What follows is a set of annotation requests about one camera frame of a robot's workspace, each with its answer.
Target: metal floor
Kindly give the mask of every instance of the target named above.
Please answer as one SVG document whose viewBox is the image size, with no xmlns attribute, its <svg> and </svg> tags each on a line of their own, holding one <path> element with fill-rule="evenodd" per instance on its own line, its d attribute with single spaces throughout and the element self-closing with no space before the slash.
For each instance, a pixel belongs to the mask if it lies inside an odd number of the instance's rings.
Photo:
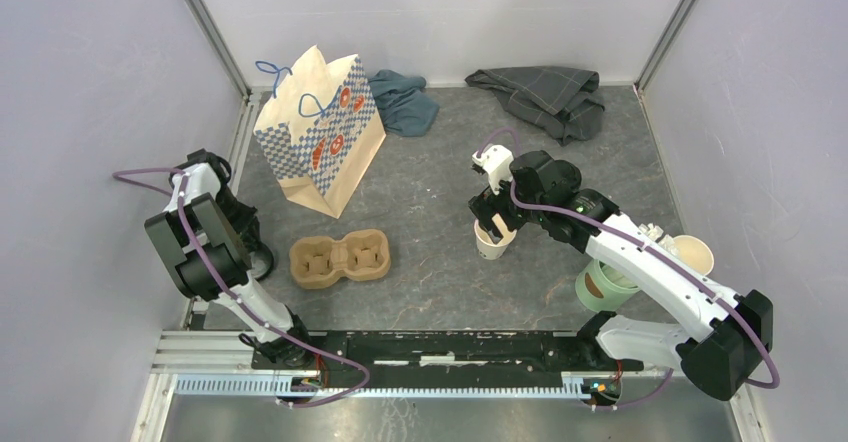
<svg viewBox="0 0 848 442">
<path fill-rule="evenodd" d="M 609 196 L 637 223 L 653 222 L 681 233 L 633 90 L 602 87 L 600 92 L 606 104 L 600 135 L 560 147 L 543 131 L 505 113 L 487 91 L 430 89 L 427 93 L 441 105 L 430 132 L 420 138 L 389 134 L 338 220 L 288 202 L 252 141 L 238 197 L 259 209 L 262 237 L 278 256 L 275 272 L 263 285 L 310 330 L 578 329 L 592 315 L 574 292 L 574 280 L 589 258 L 528 225 L 501 259 L 483 260 L 467 203 L 486 180 L 470 169 L 470 157 L 493 130 L 514 127 L 525 151 L 543 149 L 574 163 L 583 173 L 584 187 Z M 499 142 L 512 143 L 508 136 Z M 303 290 L 291 279 L 288 250 L 297 239 L 338 239 L 367 228 L 388 236 L 392 268 L 386 277 L 373 282 L 342 279 L 319 291 Z M 670 320 L 642 294 L 621 313 Z M 210 308 L 205 328 L 241 327 L 225 309 Z"/>
<path fill-rule="evenodd" d="M 639 397 L 657 383 L 625 378 L 625 398 Z M 732 442 L 740 438 L 728 404 L 675 378 L 645 405 L 595 414 L 576 400 L 354 398 L 290 410 L 270 398 L 179 395 L 174 397 L 162 440 Z"/>
</svg>

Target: gray cloth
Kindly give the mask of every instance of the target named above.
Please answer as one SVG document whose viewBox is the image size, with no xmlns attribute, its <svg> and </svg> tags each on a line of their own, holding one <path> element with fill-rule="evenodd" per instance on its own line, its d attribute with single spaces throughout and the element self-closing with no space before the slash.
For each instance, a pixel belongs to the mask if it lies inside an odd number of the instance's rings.
<svg viewBox="0 0 848 442">
<path fill-rule="evenodd" d="M 368 79 L 377 110 L 386 130 L 404 137 L 427 133 L 439 104 L 421 93 L 427 85 L 424 77 L 404 77 L 391 70 L 381 70 Z"/>
<path fill-rule="evenodd" d="M 603 99 L 594 93 L 599 80 L 597 72 L 567 67 L 486 69 L 465 78 L 471 87 L 491 90 L 504 110 L 545 129 L 561 145 L 601 131 Z"/>
</svg>

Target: bag handle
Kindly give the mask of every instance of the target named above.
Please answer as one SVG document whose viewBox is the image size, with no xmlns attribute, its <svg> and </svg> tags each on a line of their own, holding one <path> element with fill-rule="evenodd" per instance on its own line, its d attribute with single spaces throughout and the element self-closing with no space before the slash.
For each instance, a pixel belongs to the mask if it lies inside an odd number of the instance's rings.
<svg viewBox="0 0 848 442">
<path fill-rule="evenodd" d="M 283 71 L 287 71 L 289 75 L 294 75 L 291 71 L 291 67 L 277 67 L 271 62 L 265 60 L 257 60 L 254 65 L 256 65 L 256 68 L 259 69 L 260 72 L 264 72 L 266 74 L 273 74 L 276 76 L 276 78 L 274 79 L 274 87 L 271 91 L 271 94 L 275 99 L 277 98 L 277 87 L 280 86 Z M 315 101 L 315 105 L 318 106 L 318 112 L 315 112 L 314 114 L 303 113 L 303 99 L 305 99 L 306 97 L 312 97 L 312 100 Z M 315 97 L 314 95 L 305 92 L 303 95 L 300 96 L 300 103 L 297 104 L 297 112 L 300 114 L 301 117 L 323 116 L 324 112 L 326 112 L 327 109 L 331 105 L 333 105 L 333 102 L 336 101 L 336 97 L 338 97 L 338 90 L 336 90 L 336 94 L 333 95 L 333 99 L 330 100 L 330 103 L 327 104 L 326 107 L 322 107 L 321 102 L 318 100 L 318 97 Z"/>
</svg>

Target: paper bag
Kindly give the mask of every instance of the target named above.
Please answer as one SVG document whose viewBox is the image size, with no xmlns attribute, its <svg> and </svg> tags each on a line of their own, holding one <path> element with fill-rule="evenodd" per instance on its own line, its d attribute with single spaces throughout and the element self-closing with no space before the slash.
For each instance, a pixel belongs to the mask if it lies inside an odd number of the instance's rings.
<svg viewBox="0 0 848 442">
<path fill-rule="evenodd" d="M 386 138 L 357 55 L 306 51 L 253 133 L 290 201 L 338 218 Z"/>
</svg>

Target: blue cloth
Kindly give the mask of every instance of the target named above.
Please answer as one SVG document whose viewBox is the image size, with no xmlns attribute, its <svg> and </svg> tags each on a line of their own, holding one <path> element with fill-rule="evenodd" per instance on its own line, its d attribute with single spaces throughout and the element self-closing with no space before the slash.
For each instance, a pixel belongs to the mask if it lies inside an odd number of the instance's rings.
<svg viewBox="0 0 848 442">
<path fill-rule="evenodd" d="M 421 92 L 427 85 L 424 77 L 404 77 L 392 70 L 381 70 L 368 79 L 377 110 L 386 130 L 404 137 L 420 137 L 427 133 L 439 104 Z"/>
</svg>

